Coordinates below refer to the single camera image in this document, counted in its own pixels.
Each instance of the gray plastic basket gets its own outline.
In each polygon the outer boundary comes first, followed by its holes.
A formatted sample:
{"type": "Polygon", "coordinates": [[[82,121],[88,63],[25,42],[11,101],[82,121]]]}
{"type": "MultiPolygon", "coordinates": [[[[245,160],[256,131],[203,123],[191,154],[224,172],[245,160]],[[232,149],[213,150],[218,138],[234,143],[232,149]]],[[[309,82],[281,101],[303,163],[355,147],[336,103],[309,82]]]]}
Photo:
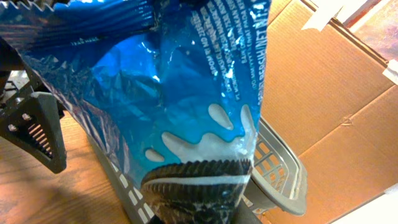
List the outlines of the gray plastic basket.
{"type": "Polygon", "coordinates": [[[307,171],[263,119],[259,123],[254,167],[243,197],[254,213],[276,206],[294,215],[305,213],[307,171]]]}

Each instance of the wooden surface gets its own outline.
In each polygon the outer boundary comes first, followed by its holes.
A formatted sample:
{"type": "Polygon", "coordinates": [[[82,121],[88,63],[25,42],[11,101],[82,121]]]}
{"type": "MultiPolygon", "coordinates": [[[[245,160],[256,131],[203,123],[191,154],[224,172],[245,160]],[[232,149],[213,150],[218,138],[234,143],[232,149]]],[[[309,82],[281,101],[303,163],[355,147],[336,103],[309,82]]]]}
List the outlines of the wooden surface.
{"type": "Polygon", "coordinates": [[[0,223],[129,223],[85,132],[61,120],[67,169],[53,174],[0,138],[0,223]]]}

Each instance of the blue snack package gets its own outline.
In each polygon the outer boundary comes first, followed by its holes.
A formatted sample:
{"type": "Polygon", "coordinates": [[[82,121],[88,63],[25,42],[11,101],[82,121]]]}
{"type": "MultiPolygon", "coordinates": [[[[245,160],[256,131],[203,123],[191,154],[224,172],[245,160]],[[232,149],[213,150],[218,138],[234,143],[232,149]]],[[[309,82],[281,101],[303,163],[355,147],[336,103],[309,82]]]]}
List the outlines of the blue snack package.
{"type": "Polygon", "coordinates": [[[166,223],[228,223],[250,179],[270,0],[0,4],[0,37],[166,223]]]}

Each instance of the cardboard panel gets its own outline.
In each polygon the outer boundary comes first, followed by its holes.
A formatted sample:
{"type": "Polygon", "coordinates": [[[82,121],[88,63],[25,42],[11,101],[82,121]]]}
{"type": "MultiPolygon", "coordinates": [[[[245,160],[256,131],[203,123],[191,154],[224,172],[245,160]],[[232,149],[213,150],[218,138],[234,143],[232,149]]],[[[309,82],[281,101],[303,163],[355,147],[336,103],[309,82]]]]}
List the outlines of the cardboard panel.
{"type": "Polygon", "coordinates": [[[284,10],[291,0],[272,0],[268,23],[270,24],[284,10]]]}
{"type": "Polygon", "coordinates": [[[268,29],[262,115],[298,155],[392,86],[384,66],[330,24],[301,30],[312,14],[294,0],[268,29]]]}
{"type": "Polygon", "coordinates": [[[398,86],[393,86],[300,156],[308,171],[307,212],[280,209],[275,223],[328,223],[398,182],[398,86]]]}

